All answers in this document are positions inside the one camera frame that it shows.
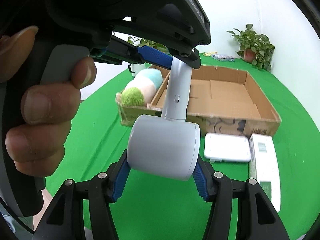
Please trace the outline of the person's left hand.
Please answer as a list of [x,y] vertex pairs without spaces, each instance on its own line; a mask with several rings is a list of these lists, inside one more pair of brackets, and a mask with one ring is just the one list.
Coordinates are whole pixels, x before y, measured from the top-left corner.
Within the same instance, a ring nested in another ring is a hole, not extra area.
[[81,59],[65,83],[36,85],[21,99],[25,124],[10,129],[5,148],[16,170],[33,177],[51,176],[65,156],[64,143],[80,106],[80,90],[95,81],[91,57]]

